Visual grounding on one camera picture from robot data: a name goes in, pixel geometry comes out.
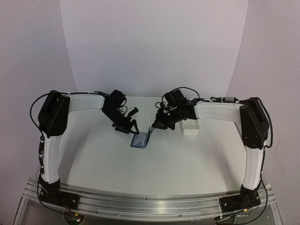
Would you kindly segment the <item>silver credit card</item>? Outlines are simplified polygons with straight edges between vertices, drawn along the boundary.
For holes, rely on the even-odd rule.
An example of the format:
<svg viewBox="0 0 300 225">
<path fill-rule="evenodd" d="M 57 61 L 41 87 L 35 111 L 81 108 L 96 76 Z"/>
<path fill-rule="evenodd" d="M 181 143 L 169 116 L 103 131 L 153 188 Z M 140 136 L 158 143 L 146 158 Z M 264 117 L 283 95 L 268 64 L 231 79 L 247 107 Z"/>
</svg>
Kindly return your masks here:
<svg viewBox="0 0 300 225">
<path fill-rule="evenodd" d="M 140 132 L 138 135 L 133 136 L 131 147 L 142 148 L 146 146 L 147 139 L 148 139 L 148 133 Z"/>
</svg>

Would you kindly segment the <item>blue card holder wallet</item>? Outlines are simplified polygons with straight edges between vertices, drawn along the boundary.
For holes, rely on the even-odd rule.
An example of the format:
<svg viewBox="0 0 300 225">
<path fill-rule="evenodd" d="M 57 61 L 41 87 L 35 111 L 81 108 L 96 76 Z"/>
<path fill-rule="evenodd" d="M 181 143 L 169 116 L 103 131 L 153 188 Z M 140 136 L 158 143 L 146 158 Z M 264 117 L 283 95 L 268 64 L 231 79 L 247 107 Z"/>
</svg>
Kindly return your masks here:
<svg viewBox="0 0 300 225">
<path fill-rule="evenodd" d="M 154 128 L 149 126 L 148 132 L 140 132 L 138 135 L 134 134 L 130 147 L 145 149 L 149 143 L 150 136 Z"/>
</svg>

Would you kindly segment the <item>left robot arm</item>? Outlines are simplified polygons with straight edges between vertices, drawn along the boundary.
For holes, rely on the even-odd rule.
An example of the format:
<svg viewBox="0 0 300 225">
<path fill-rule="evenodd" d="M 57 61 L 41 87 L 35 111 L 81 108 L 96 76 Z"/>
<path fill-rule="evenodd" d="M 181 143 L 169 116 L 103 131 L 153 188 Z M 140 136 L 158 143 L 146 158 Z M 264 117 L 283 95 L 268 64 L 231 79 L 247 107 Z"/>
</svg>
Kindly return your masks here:
<svg viewBox="0 0 300 225">
<path fill-rule="evenodd" d="M 123 112 L 126 105 L 125 94 L 114 90 L 111 94 L 96 92 L 59 92 L 52 90 L 42 97 L 45 101 L 33 124 L 41 133 L 38 157 L 40 163 L 39 178 L 42 185 L 59 183 L 58 162 L 62 135 L 68 125 L 68 116 L 72 112 L 84 110 L 101 110 L 112 121 L 112 127 L 125 134 L 139 134 L 136 120 L 132 117 L 138 113 L 134 107 Z"/>
</svg>

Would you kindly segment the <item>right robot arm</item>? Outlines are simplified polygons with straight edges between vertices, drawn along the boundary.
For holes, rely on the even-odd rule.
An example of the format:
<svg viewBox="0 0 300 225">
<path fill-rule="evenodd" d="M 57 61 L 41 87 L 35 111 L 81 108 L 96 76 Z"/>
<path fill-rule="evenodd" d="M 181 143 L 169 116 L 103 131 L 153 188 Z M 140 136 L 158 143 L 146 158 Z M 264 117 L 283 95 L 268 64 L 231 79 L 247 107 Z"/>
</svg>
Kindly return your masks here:
<svg viewBox="0 0 300 225">
<path fill-rule="evenodd" d="M 269 112 L 259 97 L 239 100 L 236 97 L 189 99 L 181 88 L 165 93 L 156 103 L 157 113 L 151 127 L 175 129 L 183 120 L 222 120 L 233 122 L 246 151 L 246 169 L 242 187 L 255 190 L 262 183 L 265 150 L 273 145 L 274 130 Z"/>
</svg>

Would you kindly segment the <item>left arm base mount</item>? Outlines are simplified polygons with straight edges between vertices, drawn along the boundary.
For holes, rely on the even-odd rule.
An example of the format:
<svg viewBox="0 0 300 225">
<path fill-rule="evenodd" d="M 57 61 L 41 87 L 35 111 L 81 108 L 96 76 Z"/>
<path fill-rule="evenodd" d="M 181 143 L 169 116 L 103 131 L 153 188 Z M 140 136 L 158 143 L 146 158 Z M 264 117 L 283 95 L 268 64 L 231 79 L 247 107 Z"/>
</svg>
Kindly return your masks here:
<svg viewBox="0 0 300 225">
<path fill-rule="evenodd" d="M 79 205 L 80 197 L 78 194 L 61 191 L 60 179 L 54 183 L 49 183 L 43 179 L 39 179 L 41 191 L 38 198 L 43 203 L 65 207 L 66 209 L 76 210 Z"/>
</svg>

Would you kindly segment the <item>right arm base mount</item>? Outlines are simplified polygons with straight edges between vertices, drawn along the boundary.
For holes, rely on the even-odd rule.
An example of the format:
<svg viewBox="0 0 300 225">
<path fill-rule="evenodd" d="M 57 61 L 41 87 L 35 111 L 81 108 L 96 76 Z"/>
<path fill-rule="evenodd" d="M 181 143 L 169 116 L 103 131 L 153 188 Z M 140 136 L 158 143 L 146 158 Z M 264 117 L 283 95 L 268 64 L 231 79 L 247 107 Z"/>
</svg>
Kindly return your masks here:
<svg viewBox="0 0 300 225">
<path fill-rule="evenodd" d="M 218 203 L 220 204 L 223 212 L 239 211 L 259 206 L 261 204 L 258 194 L 259 188 L 260 185 L 258 185 L 258 187 L 254 190 L 241 186 L 240 193 L 238 195 L 222 197 L 219 199 Z"/>
</svg>

